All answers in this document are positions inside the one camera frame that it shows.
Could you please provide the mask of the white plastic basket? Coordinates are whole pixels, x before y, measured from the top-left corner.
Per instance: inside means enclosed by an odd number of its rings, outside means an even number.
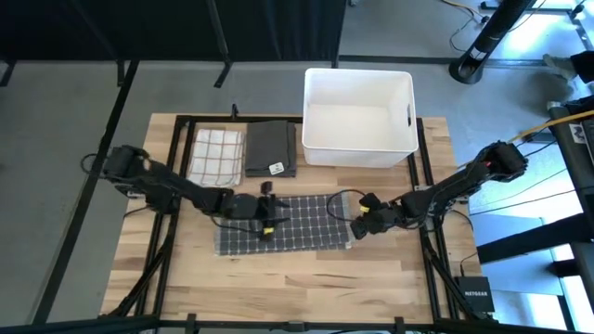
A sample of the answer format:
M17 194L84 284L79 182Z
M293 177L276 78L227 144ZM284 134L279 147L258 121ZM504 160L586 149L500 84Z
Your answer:
M411 74L308 69L302 146L310 165L394 167L419 149Z

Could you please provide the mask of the black floor stand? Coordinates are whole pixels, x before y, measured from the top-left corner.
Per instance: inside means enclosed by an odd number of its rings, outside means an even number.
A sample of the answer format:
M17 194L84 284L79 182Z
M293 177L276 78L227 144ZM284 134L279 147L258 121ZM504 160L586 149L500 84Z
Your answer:
M476 84L483 76L484 66L505 35L524 14L528 0L507 0L485 24L472 45L448 67L449 74L463 84Z

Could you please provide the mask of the white towel with red checks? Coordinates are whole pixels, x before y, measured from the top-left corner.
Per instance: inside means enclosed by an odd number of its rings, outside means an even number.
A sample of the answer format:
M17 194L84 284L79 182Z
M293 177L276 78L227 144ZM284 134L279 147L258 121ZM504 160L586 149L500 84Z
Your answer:
M199 129L187 179L203 187L234 187L241 183L244 133Z

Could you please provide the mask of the black metal floor beam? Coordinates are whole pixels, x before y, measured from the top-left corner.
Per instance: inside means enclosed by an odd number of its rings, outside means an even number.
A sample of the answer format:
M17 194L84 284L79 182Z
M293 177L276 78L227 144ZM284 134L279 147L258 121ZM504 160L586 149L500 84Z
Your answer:
M579 213L481 245L477 254L480 263L492 263L593 238L594 216Z

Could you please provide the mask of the grey towel with white checks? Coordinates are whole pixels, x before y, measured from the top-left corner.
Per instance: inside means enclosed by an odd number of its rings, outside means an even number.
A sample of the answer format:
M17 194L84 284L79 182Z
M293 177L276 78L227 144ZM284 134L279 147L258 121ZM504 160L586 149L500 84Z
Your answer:
M348 197L305 195L284 197L290 208L278 208L277 217L291 220L266 230L258 221L221 220L214 233L214 253L239 256L260 253L347 250L355 240L348 223Z

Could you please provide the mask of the person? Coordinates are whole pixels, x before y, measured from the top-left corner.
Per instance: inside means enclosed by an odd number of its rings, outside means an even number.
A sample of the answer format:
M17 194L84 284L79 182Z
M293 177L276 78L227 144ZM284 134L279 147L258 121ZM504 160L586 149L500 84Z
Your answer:
M568 58L545 54L544 63L564 79L579 77L584 84L594 81L594 50L583 51Z

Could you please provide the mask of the black Netgear network switch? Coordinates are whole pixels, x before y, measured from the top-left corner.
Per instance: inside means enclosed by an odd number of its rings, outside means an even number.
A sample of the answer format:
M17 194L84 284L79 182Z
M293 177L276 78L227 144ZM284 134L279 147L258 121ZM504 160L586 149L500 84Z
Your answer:
M458 287L467 302L477 312L494 313L492 291L485 276L457 276Z

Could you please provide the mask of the black stand base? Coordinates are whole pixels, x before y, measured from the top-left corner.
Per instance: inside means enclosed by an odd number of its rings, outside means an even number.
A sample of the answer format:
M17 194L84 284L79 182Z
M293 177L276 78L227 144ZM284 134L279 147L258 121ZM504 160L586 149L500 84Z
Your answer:
M483 0L479 8L484 11L496 11L501 4L507 0ZM528 0L527 4L523 7L523 11L526 13L546 13L546 14L568 14L571 19L575 19L579 13L582 13L586 8L587 0L580 0L576 5L570 6L548 6L545 1L542 1L538 5L538 0Z

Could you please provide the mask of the black desk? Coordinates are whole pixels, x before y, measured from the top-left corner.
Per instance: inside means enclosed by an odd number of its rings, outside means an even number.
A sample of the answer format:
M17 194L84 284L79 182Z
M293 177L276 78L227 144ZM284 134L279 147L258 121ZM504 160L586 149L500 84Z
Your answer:
M563 104L551 102L549 114L553 121L559 121L551 126L551 131L557 139L582 213L594 216L594 160L590 154L590 148L594 148L594 144L588 143L586 134L583 134L583 141L575 137L575 130L587 129L581 124L582 121L594 122L594 111L588 116L578 116ZM574 255L572 262L575 272L569 272L568 275L581 278L588 296L589 308L594 314L594 238L587 242L572 242L569 245Z

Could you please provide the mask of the black folding partition screen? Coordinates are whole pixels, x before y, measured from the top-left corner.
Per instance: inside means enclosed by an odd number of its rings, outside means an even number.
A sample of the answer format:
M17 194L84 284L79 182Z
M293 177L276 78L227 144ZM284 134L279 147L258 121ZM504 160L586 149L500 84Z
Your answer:
M19 60L328 61L347 0L0 0L0 86Z

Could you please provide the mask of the dark grey terry towel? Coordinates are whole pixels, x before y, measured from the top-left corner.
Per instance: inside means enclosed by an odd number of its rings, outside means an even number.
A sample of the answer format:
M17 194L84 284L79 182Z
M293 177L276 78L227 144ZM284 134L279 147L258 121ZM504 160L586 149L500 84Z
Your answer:
M295 177L297 174L294 122L252 122L247 125L245 175Z

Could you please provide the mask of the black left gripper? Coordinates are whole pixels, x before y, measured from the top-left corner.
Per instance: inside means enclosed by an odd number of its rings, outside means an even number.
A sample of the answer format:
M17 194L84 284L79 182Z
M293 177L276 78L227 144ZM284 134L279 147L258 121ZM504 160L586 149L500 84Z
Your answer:
M290 208L290 204L276 198L275 195L264 195L256 198L249 194L237 194L231 198L228 217L235 220L259 221L263 227L276 226L291 220L290 217L277 218L276 207Z

